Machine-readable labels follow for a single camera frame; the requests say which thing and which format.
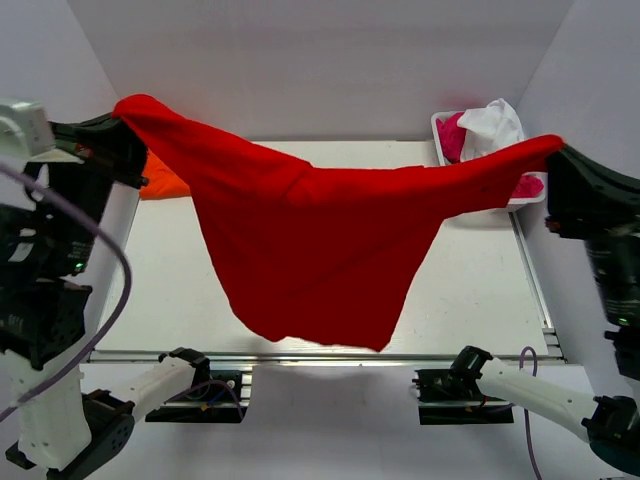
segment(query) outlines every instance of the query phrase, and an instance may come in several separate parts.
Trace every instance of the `pink cloth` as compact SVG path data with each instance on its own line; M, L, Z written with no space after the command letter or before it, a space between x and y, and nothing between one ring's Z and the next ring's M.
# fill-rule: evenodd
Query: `pink cloth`
M436 128L438 129L438 137L440 138L440 146L444 158L451 163L460 162L460 154L464 145L464 137L467 131L458 126L458 119L464 112L459 112L448 118L444 122L440 119L436 120Z
M535 198L543 189L544 183L538 177L523 175L511 194L511 198Z
M444 122L436 120L442 154L451 163L460 163L460 154L464 146L467 130L458 126L458 119L464 112L458 112ZM513 191L511 198L535 198L544 189L544 183L533 175L523 175Z

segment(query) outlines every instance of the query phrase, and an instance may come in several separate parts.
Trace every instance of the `cable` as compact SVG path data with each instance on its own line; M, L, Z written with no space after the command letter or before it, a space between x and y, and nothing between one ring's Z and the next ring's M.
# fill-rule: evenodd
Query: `cable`
M215 397L213 397L211 400L209 400L206 405L208 407L211 407L213 405L215 405L215 403L220 400L222 398L222 396L224 395L224 390L222 390L220 393L218 393L218 395L216 395Z
M91 353L91 351L100 342L100 340L102 340L104 336L109 332L109 330L111 330L111 327L113 327L113 324L116 323L116 320L124 310L124 307L127 304L127 301L129 300L129 295L131 294L131 285L133 281L133 275L131 272L131 265L129 265L129 261L127 260L127 257L125 256L122 249L118 246L115 240L113 240L111 236L105 233L98 226L98 224L91 217L89 217L85 212L83 212L81 209L73 205L71 202L69 202L69 200L62 197L58 193L46 187L43 187L42 185L37 183L33 178L12 169L11 167L9 167L4 163L0 163L0 173L2 173L3 175L6 175L7 177L11 178L13 181L17 183L22 183L25 187L38 192L44 197L43 200L46 200L47 202L51 203L58 210L67 214L69 217L75 220L78 224L82 225L93 235L100 238L107 245L107 247L109 247L109 250L111 250L116 256L116 258L119 260L120 264L122 265L122 270L124 273L124 286L122 287L122 293L120 294L120 299L118 300L118 303L113 309L113 312L111 313L107 321L104 323L102 328L98 330L95 336L91 340L89 340L87 344L80 350L80 352L78 352L78 354L75 357L73 357L69 361L69 363L67 363L60 371L58 371L51 378L43 381L37 387L34 387L28 392L26 392L25 394L23 394L20 398L18 398L17 405L10 406L6 408L2 413L0 413L0 423L2 423L13 412L15 412L20 405L28 402L29 400L32 400L38 395L41 395L42 393L46 392L49 388L54 386L56 383L58 383L67 374L69 374L71 370L73 370L76 366L78 366L80 362L89 353Z
M522 352L520 353L520 370L524 368L524 361L526 358L527 352L531 352L531 356L533 357L533 371L531 372L532 376L536 376L538 374L538 354L533 349L533 347L524 347ZM542 474L540 473L540 469L538 468L538 463L536 462L536 455L533 452L533 439L531 438L531 421L529 419L529 410L524 409L524 431L525 436L527 437L527 450L529 451L529 460L531 460L531 468L533 468L533 473L536 476L537 480L542 480Z
M193 386L191 388L188 388L184 392L179 393L175 397L171 397L169 400L167 400L167 402L173 402L174 400L178 400L179 398L182 398L185 395L190 394L191 392L195 392L196 390L200 390L201 388L204 388L204 387L206 387L208 385L219 385L219 386L225 388L227 390L227 392L229 392L229 394L231 395L231 398L233 399L233 403L236 404L236 408L238 409L238 415L240 415L240 421L244 420L244 413L242 412L242 405L240 405L240 400L238 400L238 396L236 395L236 392L233 391L233 388L231 388L229 385L227 385L227 382L223 382L222 380L210 379L210 380L207 380L206 382L199 383L198 385L195 385L195 386Z
M482 407L484 407L487 402L489 401L489 397L487 397L486 395L484 396L484 398L482 399L482 402L480 403L480 405L478 405L477 407L467 407L465 408L465 410L469 413L471 412L477 412L478 410L480 410Z

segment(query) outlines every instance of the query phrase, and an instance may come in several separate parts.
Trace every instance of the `red t-shirt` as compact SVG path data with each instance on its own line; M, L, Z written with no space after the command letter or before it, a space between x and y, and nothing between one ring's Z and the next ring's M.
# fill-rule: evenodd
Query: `red t-shirt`
M147 95L113 115L189 185L213 266L249 329L378 351L442 221L504 207L520 176L545 171L564 146L548 135L446 167L316 168Z

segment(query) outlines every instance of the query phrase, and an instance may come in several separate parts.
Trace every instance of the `white basket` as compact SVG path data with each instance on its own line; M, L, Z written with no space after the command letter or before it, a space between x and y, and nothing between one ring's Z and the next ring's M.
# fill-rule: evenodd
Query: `white basket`
M438 152L438 162L440 165L446 166L451 165L451 163L445 158L442 153L442 145L440 145L440 137L438 135L438 127L436 125L436 120L441 120L443 122L447 121L449 118L453 117L456 113L459 112L438 112L434 113L431 116L431 130L433 130L433 140L436 144L436 151ZM496 208L496 210L503 212L515 212L520 208L528 205L530 203L539 203L542 202L545 198L547 198L547 174L543 172L530 172L527 175L532 175L540 179L544 184L544 188L538 194L538 196L534 198L512 198L509 200L509 203L504 208Z

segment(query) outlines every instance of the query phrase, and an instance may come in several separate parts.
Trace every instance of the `white cloth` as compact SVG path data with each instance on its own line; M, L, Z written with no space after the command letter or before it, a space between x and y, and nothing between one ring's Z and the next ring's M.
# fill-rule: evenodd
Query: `white cloth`
M458 119L465 128L461 161L473 160L525 139L518 114L503 98L485 108L473 108Z

